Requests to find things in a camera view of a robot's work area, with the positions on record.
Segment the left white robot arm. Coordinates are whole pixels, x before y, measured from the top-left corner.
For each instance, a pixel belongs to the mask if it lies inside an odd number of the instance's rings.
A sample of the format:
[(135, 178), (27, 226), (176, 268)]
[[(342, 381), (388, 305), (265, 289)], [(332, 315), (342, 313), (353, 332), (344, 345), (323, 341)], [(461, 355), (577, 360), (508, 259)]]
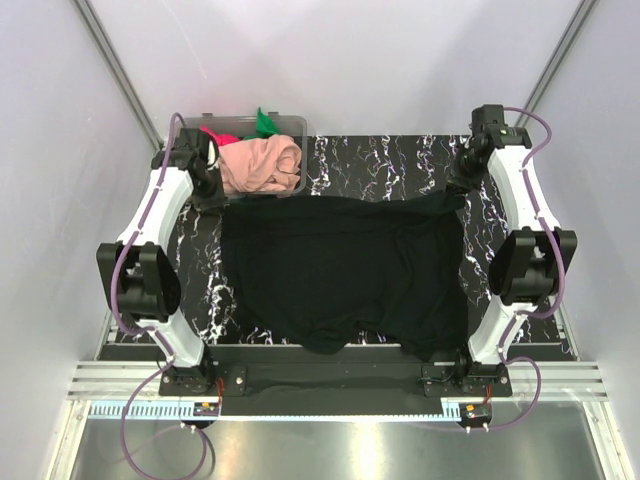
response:
[(106, 300), (120, 330), (149, 335), (165, 356), (163, 379), (196, 396), (219, 382), (204, 341), (180, 307), (181, 283), (166, 249), (185, 205), (201, 210), (224, 205), (218, 159), (210, 134), (181, 128), (153, 158), (149, 185), (128, 226), (96, 252)]

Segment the black t shirt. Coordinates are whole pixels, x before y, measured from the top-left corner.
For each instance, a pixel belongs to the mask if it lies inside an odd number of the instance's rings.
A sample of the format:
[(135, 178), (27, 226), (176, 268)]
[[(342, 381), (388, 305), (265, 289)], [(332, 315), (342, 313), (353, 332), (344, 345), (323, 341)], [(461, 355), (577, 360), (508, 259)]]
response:
[(319, 354), (368, 331), (429, 360), (467, 339), (464, 199), (295, 196), (236, 203), (221, 222), (235, 316)]

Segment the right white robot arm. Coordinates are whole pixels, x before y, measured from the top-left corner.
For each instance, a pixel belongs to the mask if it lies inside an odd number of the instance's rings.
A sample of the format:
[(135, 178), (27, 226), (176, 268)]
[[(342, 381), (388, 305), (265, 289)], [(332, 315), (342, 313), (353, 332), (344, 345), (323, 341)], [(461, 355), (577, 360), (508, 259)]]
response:
[(526, 319), (544, 319), (559, 309), (578, 245), (576, 233), (561, 227), (544, 197), (534, 165), (541, 148), (525, 128), (507, 124), (506, 111), (498, 104), (472, 111), (471, 135), (447, 179), (448, 191), (463, 195), (490, 177), (509, 229), (489, 265), (489, 306), (446, 380), (470, 397), (510, 395), (509, 346)]

